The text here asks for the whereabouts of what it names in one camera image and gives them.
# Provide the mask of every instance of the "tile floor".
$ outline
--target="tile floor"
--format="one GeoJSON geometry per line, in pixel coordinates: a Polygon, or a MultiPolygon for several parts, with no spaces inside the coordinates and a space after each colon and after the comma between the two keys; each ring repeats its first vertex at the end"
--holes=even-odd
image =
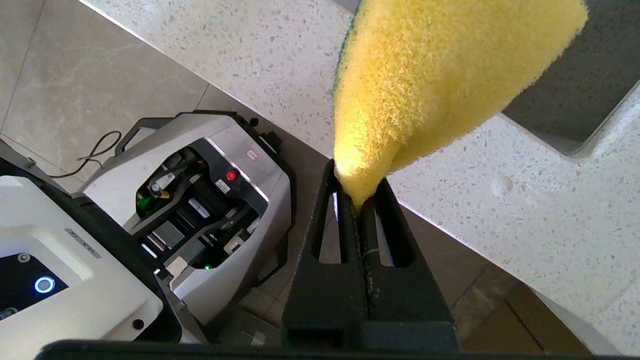
{"type": "MultiPolygon", "coordinates": [[[[127,131],[141,117],[195,108],[257,116],[77,0],[0,2],[0,136],[47,173],[74,170],[75,159],[109,130],[127,131]]],[[[316,164],[327,159],[264,119],[259,129],[273,129],[283,139],[282,156],[298,176],[298,214],[289,235],[290,261],[241,306],[279,325],[319,186],[316,164]]],[[[89,164],[60,185],[73,192],[96,168],[89,164]]],[[[483,293],[506,293],[495,289],[498,283],[502,289],[513,285],[513,278],[470,249],[405,214],[457,318],[468,322],[477,307],[485,309],[483,293]],[[486,277],[507,280],[477,281],[486,277]]],[[[332,217],[326,226],[327,236],[335,236],[332,217]]]]}

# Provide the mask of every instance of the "speckled white surface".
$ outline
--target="speckled white surface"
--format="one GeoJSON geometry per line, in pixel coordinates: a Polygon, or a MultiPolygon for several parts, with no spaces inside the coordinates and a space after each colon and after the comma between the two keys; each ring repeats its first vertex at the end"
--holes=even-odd
{"type": "MultiPolygon", "coordinates": [[[[329,0],[83,0],[327,156],[329,0]]],[[[640,354],[640,88],[568,158],[503,115],[390,177],[409,208],[640,354]]]]}

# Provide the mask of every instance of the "sponge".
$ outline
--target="sponge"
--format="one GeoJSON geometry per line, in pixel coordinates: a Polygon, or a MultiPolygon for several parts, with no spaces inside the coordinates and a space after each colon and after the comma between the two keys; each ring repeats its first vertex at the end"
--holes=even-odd
{"type": "Polygon", "coordinates": [[[333,93],[335,166],[356,209],[505,108],[586,20],[581,0],[363,0],[333,93]]]}

